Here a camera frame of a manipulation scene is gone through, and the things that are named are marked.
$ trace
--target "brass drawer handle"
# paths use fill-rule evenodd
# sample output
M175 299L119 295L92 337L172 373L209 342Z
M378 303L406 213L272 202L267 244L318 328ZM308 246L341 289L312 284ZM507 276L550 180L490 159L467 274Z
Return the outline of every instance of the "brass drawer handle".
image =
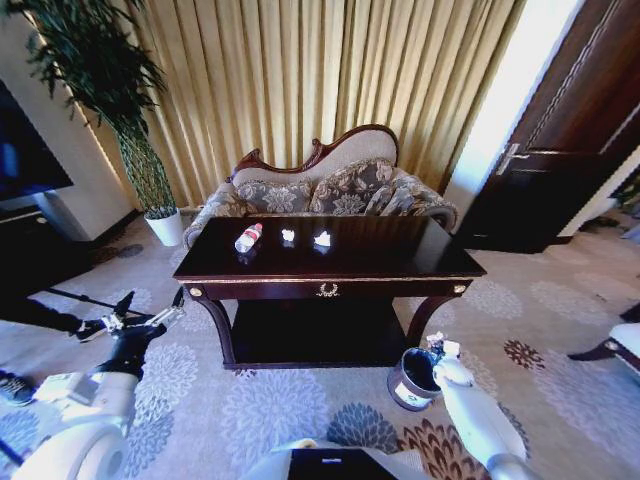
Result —
M336 283L331 284L331 290L327 291L327 284L323 283L320 285L320 291L316 293L318 297L338 297L340 294L338 293L338 285Z

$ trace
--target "water bottle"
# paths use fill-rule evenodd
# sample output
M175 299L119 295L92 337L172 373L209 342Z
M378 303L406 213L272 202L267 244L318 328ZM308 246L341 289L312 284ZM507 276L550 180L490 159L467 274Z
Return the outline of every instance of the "water bottle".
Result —
M258 241L262 235L262 224L256 223L247 228L242 235L236 240L236 250L240 253L247 253L253 247L253 244Z

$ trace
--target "tv stand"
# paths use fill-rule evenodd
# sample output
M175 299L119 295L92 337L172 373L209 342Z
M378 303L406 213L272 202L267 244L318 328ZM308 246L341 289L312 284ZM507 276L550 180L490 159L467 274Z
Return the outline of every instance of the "tv stand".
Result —
M36 206L0 213L0 237L11 295L29 296L91 269L86 248L65 239Z

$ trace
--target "table drawer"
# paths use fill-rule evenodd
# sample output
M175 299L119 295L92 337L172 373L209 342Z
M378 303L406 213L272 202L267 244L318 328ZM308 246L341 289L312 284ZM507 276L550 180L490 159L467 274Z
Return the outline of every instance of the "table drawer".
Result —
M470 279L425 280L277 280L187 283L192 296L206 294L208 298L223 299L285 299L336 297L429 297L460 296L471 283Z

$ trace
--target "trash can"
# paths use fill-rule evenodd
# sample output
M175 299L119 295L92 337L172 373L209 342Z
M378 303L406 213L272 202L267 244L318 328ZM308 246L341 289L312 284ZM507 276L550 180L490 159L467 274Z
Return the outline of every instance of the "trash can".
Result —
M387 388L398 405L412 412L426 409L440 395L433 380L433 357L422 348L410 348L387 377Z

